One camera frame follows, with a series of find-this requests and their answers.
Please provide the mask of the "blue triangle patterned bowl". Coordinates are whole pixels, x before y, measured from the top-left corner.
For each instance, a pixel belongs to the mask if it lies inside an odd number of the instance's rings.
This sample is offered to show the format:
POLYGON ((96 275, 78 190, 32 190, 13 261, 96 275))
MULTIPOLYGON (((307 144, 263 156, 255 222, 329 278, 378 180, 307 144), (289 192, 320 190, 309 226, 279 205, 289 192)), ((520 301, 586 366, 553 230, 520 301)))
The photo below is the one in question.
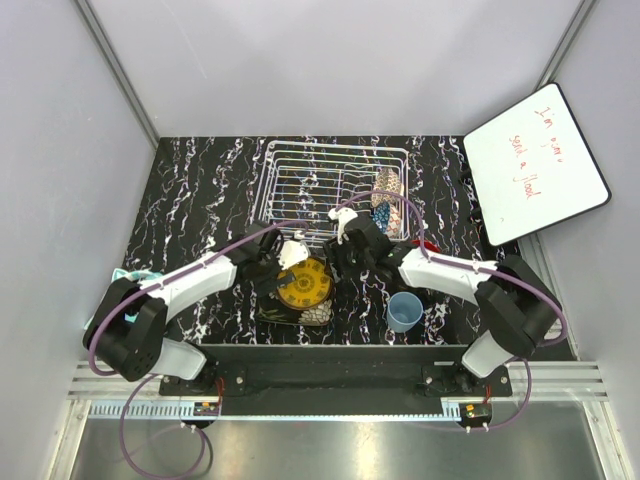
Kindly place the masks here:
POLYGON ((378 204, 372 211, 372 220, 387 237, 400 238, 402 218, 394 205, 386 201, 378 204))

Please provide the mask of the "yellow patterned round plate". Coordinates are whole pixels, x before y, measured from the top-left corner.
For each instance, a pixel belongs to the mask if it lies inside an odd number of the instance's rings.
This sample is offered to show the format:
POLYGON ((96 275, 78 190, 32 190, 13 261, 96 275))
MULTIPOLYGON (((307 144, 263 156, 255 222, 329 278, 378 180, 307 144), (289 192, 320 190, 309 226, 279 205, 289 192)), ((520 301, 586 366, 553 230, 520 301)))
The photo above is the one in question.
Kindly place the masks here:
POLYGON ((294 310, 309 310, 329 299, 334 280, 326 263, 310 257, 278 275, 279 300, 294 310))

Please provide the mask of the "black floral square plate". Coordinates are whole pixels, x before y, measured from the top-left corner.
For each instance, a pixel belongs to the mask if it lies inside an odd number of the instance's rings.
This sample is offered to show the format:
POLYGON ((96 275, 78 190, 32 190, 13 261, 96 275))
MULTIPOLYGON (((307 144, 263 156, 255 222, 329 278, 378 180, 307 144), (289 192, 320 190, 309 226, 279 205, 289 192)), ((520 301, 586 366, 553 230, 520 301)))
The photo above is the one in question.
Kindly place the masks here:
POLYGON ((257 301, 256 319, 287 326, 325 326, 332 317, 333 284, 329 282, 321 293, 324 293, 323 299, 318 298, 318 302, 305 305, 302 309, 284 302, 277 292, 271 293, 257 301))

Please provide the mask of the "brown white patterned bowl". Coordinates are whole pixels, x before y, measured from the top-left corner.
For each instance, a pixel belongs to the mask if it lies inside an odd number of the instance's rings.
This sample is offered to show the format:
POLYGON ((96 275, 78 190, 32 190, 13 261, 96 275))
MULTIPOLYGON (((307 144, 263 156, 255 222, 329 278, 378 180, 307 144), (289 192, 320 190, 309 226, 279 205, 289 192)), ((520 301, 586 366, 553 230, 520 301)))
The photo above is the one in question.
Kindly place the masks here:
POLYGON ((373 191, 371 205, 373 208, 377 208, 383 203, 396 203, 398 201, 397 195, 404 194, 404 185, 393 169, 385 167, 377 173, 373 191))

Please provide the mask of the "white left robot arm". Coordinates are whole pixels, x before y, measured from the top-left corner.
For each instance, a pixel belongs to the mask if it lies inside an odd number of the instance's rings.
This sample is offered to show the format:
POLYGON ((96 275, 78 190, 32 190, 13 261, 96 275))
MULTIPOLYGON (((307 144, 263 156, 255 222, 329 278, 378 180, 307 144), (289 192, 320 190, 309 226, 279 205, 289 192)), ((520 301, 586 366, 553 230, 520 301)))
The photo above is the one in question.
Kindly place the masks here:
POLYGON ((83 346, 91 371, 129 382, 151 375, 174 377, 193 395, 208 394, 216 382, 215 361, 189 342, 166 337, 166 325, 237 283, 269 293, 284 283, 280 274, 309 256, 300 231, 283 239, 279 227, 272 225, 167 274, 125 274, 109 285, 86 326, 83 346))

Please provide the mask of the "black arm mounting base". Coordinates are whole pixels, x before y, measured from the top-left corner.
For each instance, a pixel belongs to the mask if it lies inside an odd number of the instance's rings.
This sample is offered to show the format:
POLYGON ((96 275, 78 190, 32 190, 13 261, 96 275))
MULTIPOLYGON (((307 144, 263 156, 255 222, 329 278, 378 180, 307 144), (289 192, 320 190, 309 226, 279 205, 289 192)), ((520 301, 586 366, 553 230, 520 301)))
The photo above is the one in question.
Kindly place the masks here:
POLYGON ((232 345, 199 347, 229 397, 269 390, 396 388, 441 396, 506 398, 507 369, 477 379, 462 370, 463 346, 232 345))

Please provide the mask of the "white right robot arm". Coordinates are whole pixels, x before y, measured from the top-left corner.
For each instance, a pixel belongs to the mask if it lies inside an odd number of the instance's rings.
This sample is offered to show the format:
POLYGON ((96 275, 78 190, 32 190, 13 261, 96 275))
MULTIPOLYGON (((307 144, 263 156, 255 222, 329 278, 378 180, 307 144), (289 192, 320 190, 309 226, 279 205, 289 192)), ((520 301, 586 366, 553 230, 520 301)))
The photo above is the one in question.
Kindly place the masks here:
POLYGON ((338 281, 364 271, 409 289, 438 291, 479 309, 485 331, 473 341, 454 371, 454 384, 476 396, 490 374, 514 358, 530 359, 537 348, 561 342, 562 331, 546 340, 551 327, 566 324, 557 298, 519 256, 502 261, 464 260, 426 249, 421 241, 392 241, 368 217, 358 215, 327 240, 324 253, 338 281))

